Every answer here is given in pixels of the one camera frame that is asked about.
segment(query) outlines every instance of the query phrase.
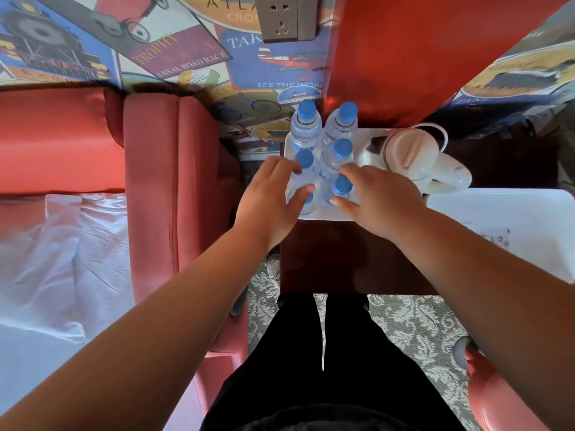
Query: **finger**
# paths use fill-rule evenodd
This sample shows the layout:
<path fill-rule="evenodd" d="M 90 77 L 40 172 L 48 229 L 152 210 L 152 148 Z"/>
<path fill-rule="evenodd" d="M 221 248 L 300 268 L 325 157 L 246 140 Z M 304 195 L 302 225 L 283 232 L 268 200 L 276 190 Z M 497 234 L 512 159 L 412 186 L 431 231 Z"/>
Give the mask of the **finger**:
<path fill-rule="evenodd" d="M 282 158 L 283 157 L 279 156 L 268 157 L 262 166 L 259 167 L 259 170 L 255 173 L 254 178 L 252 178 L 252 183 L 268 180 Z"/>
<path fill-rule="evenodd" d="M 315 189 L 316 187 L 313 184 L 308 184 L 300 187 L 291 197 L 291 200 L 287 203 L 287 212 L 291 218 L 294 220 L 297 219 L 309 195 L 312 194 Z"/>
<path fill-rule="evenodd" d="M 329 201 L 333 205 L 339 207 L 344 215 L 349 216 L 354 221 L 359 218 L 359 206 L 353 201 L 349 201 L 348 199 L 342 198 L 341 196 L 332 196 Z"/>
<path fill-rule="evenodd" d="M 292 172 L 301 173 L 300 164 L 295 160 L 282 158 L 271 174 L 270 180 L 273 181 L 274 184 L 278 184 L 280 188 L 285 189 L 288 186 L 287 184 Z"/>
<path fill-rule="evenodd" d="M 363 168 L 355 163 L 346 163 L 340 168 L 339 173 L 345 175 L 354 186 L 360 186 L 365 181 Z"/>

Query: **airplane illustration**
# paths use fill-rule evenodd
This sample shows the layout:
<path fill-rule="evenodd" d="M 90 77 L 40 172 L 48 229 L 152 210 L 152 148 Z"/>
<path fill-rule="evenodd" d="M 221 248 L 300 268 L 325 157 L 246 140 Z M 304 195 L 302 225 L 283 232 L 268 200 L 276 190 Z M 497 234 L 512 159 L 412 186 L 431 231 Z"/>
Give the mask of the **airplane illustration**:
<path fill-rule="evenodd" d="M 287 56 L 277 56 L 267 47 L 260 47 L 258 59 L 261 62 L 271 65 L 278 65 L 278 71 L 291 71 L 294 69 L 304 69 L 305 75 L 300 76 L 300 81 L 309 79 L 313 71 L 321 71 L 326 68 L 327 53 L 299 53 Z"/>

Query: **person's right hand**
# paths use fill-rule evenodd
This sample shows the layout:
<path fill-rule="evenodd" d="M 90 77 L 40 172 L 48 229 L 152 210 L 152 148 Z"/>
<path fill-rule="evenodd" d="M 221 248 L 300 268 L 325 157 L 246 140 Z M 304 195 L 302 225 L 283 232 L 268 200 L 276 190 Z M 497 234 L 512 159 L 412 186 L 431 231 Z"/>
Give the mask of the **person's right hand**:
<path fill-rule="evenodd" d="M 332 204 L 339 207 L 367 231 L 385 239 L 394 240 L 394 232 L 405 225 L 406 218 L 427 209 L 419 189 L 407 177 L 375 166 L 348 163 L 341 167 L 355 186 L 359 205 L 345 198 L 334 196 Z"/>

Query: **white bedsheet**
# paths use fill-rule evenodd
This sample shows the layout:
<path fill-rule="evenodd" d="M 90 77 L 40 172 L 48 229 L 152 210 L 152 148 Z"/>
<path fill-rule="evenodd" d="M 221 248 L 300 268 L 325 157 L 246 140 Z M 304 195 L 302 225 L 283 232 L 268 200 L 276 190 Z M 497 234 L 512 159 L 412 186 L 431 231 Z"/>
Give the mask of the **white bedsheet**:
<path fill-rule="evenodd" d="M 18 312 L 10 314 L 4 308 L 0 323 L 0 414 L 134 305 L 125 194 L 48 195 L 20 201 L 24 203 L 10 201 L 16 216 L 8 213 L 5 202 L 4 209 L 0 206 L 0 217 L 20 217 L 19 225 L 10 228 L 4 221 L 0 227 L 0 240 L 6 244 L 0 242 L 0 259 L 12 257 L 11 264 L 2 265 L 6 275 L 0 287 L 14 286 L 6 284 L 6 279 L 23 278 L 16 270 L 20 266 L 26 270 L 28 286 L 38 286 L 35 280 L 49 278 L 52 285 L 61 288 L 51 289 L 51 298 L 39 301 L 50 303 L 56 297 L 59 304 L 42 305 L 41 318 L 32 315 L 28 326 L 24 326 L 26 320 L 10 323 L 9 316 Z M 59 224 L 47 226 L 48 210 L 65 211 Z M 30 259 L 38 261 L 26 264 Z M 50 268 L 56 265 L 57 272 Z M 12 298 L 22 296 L 34 301 L 34 295 L 11 294 Z M 16 300 L 12 304 L 22 303 Z M 68 331 L 71 336 L 62 334 Z"/>

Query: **patterned rug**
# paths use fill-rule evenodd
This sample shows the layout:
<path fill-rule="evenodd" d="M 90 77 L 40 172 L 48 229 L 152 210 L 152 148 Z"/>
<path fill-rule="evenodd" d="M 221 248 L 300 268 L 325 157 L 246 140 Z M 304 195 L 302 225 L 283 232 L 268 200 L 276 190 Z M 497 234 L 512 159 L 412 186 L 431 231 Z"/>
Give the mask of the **patterned rug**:
<path fill-rule="evenodd" d="M 249 284 L 249 351 L 253 351 L 277 312 L 279 291 L 262 264 Z M 327 295 L 315 295 L 321 325 Z M 467 401 L 467 376 L 451 355 L 467 333 L 440 297 L 371 295 L 370 313 L 389 340 L 415 360 L 469 431 L 481 431 Z"/>

